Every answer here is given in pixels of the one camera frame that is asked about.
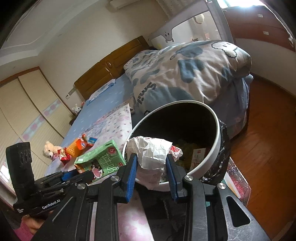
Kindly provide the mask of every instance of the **blue and white comforter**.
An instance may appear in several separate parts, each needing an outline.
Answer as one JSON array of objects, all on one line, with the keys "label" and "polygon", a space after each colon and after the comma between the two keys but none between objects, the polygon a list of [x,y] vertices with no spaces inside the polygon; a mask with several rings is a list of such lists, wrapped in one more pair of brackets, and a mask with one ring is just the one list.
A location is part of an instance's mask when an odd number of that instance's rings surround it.
[{"label": "blue and white comforter", "polygon": [[211,104],[233,81],[249,75],[251,57],[219,40],[145,50],[124,65],[143,113],[177,100]]}]

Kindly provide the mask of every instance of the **white stuffed bunny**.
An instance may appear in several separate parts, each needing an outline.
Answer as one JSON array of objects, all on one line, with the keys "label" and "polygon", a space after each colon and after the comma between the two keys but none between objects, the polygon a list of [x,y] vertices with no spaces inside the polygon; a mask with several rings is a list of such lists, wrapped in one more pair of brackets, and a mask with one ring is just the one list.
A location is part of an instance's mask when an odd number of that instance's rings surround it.
[{"label": "white stuffed bunny", "polygon": [[72,108],[72,110],[74,110],[75,114],[78,114],[79,111],[81,111],[81,108],[77,106],[77,104],[75,104],[75,107]]}]

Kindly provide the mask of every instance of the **trash can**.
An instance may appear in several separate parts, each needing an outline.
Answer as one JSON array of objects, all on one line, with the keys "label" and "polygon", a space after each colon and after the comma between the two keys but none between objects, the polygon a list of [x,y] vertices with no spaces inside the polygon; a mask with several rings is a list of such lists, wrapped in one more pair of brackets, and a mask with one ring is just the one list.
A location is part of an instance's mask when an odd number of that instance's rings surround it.
[{"label": "trash can", "polygon": [[[210,148],[204,160],[188,172],[203,183],[216,185],[226,173],[230,142],[226,125],[206,104],[182,100],[163,105],[146,115],[132,130],[128,139],[144,136],[161,138],[174,144],[179,139]],[[126,159],[126,143],[123,156]],[[160,183],[156,191],[169,191],[169,183]]]}]

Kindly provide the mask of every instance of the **air conditioner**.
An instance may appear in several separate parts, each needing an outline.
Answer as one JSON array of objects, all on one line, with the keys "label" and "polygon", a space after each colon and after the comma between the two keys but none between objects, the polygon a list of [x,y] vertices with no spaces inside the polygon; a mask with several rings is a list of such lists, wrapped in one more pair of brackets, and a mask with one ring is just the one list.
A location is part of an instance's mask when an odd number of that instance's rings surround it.
[{"label": "air conditioner", "polygon": [[126,5],[129,5],[134,2],[138,2],[140,0],[113,0],[110,2],[110,5],[115,9],[120,9],[122,7],[125,7]]}]

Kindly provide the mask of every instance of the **green milk carton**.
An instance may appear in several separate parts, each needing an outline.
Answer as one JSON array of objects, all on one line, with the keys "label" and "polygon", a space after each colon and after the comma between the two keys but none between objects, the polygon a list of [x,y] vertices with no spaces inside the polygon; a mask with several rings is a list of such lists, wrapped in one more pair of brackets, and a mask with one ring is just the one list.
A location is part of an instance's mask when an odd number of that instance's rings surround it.
[{"label": "green milk carton", "polygon": [[93,181],[118,171],[119,167],[125,164],[126,162],[114,140],[77,157],[74,162],[79,173],[91,170],[95,176]]}]

